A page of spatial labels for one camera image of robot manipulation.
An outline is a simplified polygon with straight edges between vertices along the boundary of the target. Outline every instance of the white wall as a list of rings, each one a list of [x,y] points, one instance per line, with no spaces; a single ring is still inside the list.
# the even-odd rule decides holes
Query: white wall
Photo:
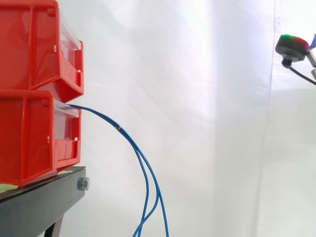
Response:
[[[117,120],[146,154],[170,236],[313,236],[315,88],[273,55],[291,1],[59,2],[85,47],[76,103]],[[132,236],[145,198],[133,150],[86,112],[82,142],[91,187],[61,237]],[[164,236],[160,210],[143,236]]]

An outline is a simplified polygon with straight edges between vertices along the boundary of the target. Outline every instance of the blue cable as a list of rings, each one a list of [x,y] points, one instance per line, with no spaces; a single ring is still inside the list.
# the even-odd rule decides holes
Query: blue cable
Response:
[[[156,179],[156,176],[154,174],[154,171],[153,169],[151,168],[148,160],[146,159],[146,157],[144,156],[144,154],[141,152],[141,150],[139,149],[139,147],[137,146],[137,144],[134,142],[134,140],[128,135],[128,133],[117,123],[115,122],[113,119],[111,119],[110,117],[100,113],[100,112],[97,112],[96,110],[93,110],[93,109],[90,109],[90,108],[87,108],[87,107],[83,107],[83,106],[78,106],[78,105],[70,105],[71,107],[73,108],[76,108],[76,109],[82,109],[82,110],[87,110],[89,112],[92,112],[94,113],[95,115],[99,116],[100,118],[104,119],[105,121],[107,121],[109,124],[111,124],[113,127],[115,127],[119,132],[120,134],[122,134],[128,141],[129,143],[131,144],[131,146],[133,147],[136,155],[137,155],[137,158],[139,160],[139,163],[141,165],[141,168],[142,168],[142,171],[143,171],[143,174],[144,174],[144,177],[145,177],[145,181],[146,181],[146,200],[145,200],[145,205],[144,205],[144,210],[143,210],[143,215],[142,215],[142,220],[141,220],[141,223],[140,225],[138,226],[138,228],[136,229],[133,237],[136,237],[137,233],[138,233],[138,237],[140,237],[141,235],[141,231],[142,231],[142,227],[143,227],[143,224],[148,220],[148,218],[152,215],[152,213],[155,211],[156,207],[157,207],[157,204],[158,204],[158,201],[160,200],[160,203],[161,203],[161,208],[162,208],[162,213],[163,213],[163,220],[164,220],[164,225],[165,225],[165,232],[166,232],[166,237],[169,237],[169,230],[168,230],[168,223],[167,223],[167,216],[166,216],[166,212],[165,212],[165,207],[164,207],[164,203],[163,203],[163,199],[162,199],[162,195],[161,195],[161,192],[160,192],[160,188],[159,188],[159,185],[158,185],[158,181]],[[152,210],[148,213],[148,215],[145,217],[146,215],[146,209],[147,209],[147,205],[148,205],[148,199],[149,199],[149,183],[148,183],[148,177],[147,177],[147,174],[146,174],[146,171],[145,171],[145,168],[143,166],[143,163],[141,161],[141,158],[140,156],[142,157],[142,159],[144,160],[146,166],[148,167],[152,177],[153,177],[153,180],[155,182],[155,186],[156,186],[156,193],[157,193],[157,196],[156,196],[156,201],[155,201],[155,204],[152,208]]]

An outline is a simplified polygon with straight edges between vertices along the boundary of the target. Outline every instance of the white backdrop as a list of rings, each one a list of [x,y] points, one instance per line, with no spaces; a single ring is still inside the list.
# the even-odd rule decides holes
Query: white backdrop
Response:
[[[75,103],[109,115],[138,143],[171,237],[315,236],[316,88],[280,66],[274,44],[294,28],[313,35],[306,4],[316,3],[59,2],[85,47],[85,95]],[[91,187],[61,237],[132,236],[145,198],[137,157],[88,112],[82,142]],[[160,209],[142,236],[164,236]]]

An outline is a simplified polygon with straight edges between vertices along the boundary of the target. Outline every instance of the black cable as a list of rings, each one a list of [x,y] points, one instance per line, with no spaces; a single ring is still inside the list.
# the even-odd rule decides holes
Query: black cable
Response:
[[[304,76],[303,74],[299,73],[298,71],[296,71],[294,68],[289,67],[289,70],[291,70],[292,72],[294,72],[296,75],[298,75],[299,77],[303,78],[304,80],[310,82],[313,85],[316,85],[316,82],[309,79],[308,77]]]

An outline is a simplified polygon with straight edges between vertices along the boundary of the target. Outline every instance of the red storage bin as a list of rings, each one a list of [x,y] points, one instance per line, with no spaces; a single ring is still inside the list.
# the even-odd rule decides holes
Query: red storage bin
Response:
[[[80,162],[81,111],[49,91],[0,91],[0,184],[23,187]]]
[[[0,90],[83,95],[83,44],[61,19],[55,0],[0,0]]]

